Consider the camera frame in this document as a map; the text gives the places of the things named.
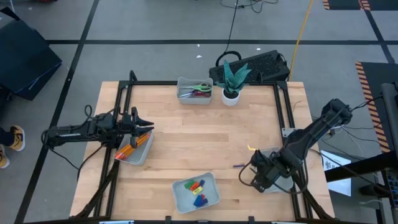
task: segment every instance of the yellow shoe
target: yellow shoe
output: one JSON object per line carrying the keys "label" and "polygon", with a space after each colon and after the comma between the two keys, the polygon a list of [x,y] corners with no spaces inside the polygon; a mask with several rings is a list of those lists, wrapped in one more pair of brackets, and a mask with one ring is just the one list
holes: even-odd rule
{"label": "yellow shoe", "polygon": [[4,146],[0,144],[0,169],[6,168],[10,164],[10,160],[6,157]]}
{"label": "yellow shoe", "polygon": [[12,145],[9,147],[18,152],[22,151],[25,148],[24,130],[18,125],[13,125],[10,128],[10,132],[14,133],[14,143],[12,143]]}

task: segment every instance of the green block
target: green block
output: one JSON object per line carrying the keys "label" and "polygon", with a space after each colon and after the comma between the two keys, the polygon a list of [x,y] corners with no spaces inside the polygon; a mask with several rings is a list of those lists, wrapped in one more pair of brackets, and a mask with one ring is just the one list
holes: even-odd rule
{"label": "green block", "polygon": [[185,187],[186,189],[190,189],[191,186],[192,186],[194,183],[195,183],[195,181],[191,180],[191,181],[189,181],[188,183],[186,183],[186,184],[184,185],[184,187]]}

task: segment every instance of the pencil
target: pencil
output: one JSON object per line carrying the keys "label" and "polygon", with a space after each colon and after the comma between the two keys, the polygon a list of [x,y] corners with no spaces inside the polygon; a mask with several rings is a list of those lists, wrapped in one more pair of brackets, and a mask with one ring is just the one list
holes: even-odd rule
{"label": "pencil", "polygon": [[[143,139],[138,140],[137,141],[137,147],[139,147],[147,139],[149,139],[149,135],[145,136]],[[124,154],[124,156],[122,156],[122,159],[123,160],[127,159],[134,152],[134,150],[135,150],[134,148],[131,148],[131,149],[127,150],[127,152]]]}
{"label": "pencil", "polygon": [[[144,143],[148,138],[149,134],[143,134],[142,136],[139,136],[137,139],[137,147],[139,147],[142,143]],[[125,160],[134,152],[134,150],[135,149],[131,147],[130,144],[128,144],[124,146],[121,150],[116,152],[115,158]]]}
{"label": "pencil", "polygon": [[[137,141],[144,138],[145,135],[139,136]],[[126,152],[128,152],[128,150],[131,150],[130,148],[131,148],[130,144],[124,146],[122,149],[120,149],[118,152],[116,152],[115,158],[120,159],[121,157],[123,157],[123,155],[126,154]]]}

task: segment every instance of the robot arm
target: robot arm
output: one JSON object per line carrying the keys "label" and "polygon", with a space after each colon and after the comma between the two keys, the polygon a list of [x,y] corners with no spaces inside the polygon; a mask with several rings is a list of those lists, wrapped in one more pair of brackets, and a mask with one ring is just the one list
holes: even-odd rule
{"label": "robot arm", "polygon": [[140,127],[150,126],[153,123],[140,119],[135,107],[131,108],[131,114],[125,113],[117,122],[116,116],[110,112],[96,115],[81,125],[52,127],[45,131],[42,138],[48,147],[53,148],[67,142],[99,141],[101,144],[116,142],[117,138],[131,134],[131,146],[136,147],[136,137],[153,129],[153,127]]}
{"label": "robot arm", "polygon": [[280,177],[290,177],[302,166],[308,150],[331,128],[348,124],[351,121],[349,106],[339,99],[331,100],[322,109],[322,115],[305,129],[290,134],[279,152],[269,157],[256,151],[251,165],[257,168],[251,185],[259,192],[265,191]]}

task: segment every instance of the green leaf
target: green leaf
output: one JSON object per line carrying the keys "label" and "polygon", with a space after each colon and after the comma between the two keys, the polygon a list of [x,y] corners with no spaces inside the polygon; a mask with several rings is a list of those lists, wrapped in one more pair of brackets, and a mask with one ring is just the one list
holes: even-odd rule
{"label": "green leaf", "polygon": [[236,73],[234,76],[234,80],[232,81],[235,84],[235,86],[240,86],[240,84],[242,84],[244,82],[244,80],[246,79],[249,72],[251,72],[251,69],[247,69],[247,70]]}
{"label": "green leaf", "polygon": [[228,78],[225,80],[225,84],[229,88],[235,88],[235,85]]}
{"label": "green leaf", "polygon": [[236,89],[237,89],[238,91],[241,91],[245,85],[246,85],[246,83],[242,83],[242,84],[240,84],[238,87],[236,87]]}
{"label": "green leaf", "polygon": [[225,83],[220,83],[219,81],[215,81],[216,85],[220,88],[226,88]]}
{"label": "green leaf", "polygon": [[230,88],[230,87],[228,87],[228,89],[227,89],[227,92],[228,92],[228,93],[233,93],[233,92],[235,92],[235,91],[236,91],[235,89]]}
{"label": "green leaf", "polygon": [[234,74],[231,71],[231,68],[229,67],[229,63],[224,60],[224,80],[226,79],[231,79],[234,77]]}
{"label": "green leaf", "polygon": [[248,69],[248,64],[246,63],[246,64],[243,65],[243,67],[241,67],[241,68],[235,73],[235,75],[238,74],[239,72],[243,72],[243,71],[245,71],[245,70],[247,70],[247,69]]}

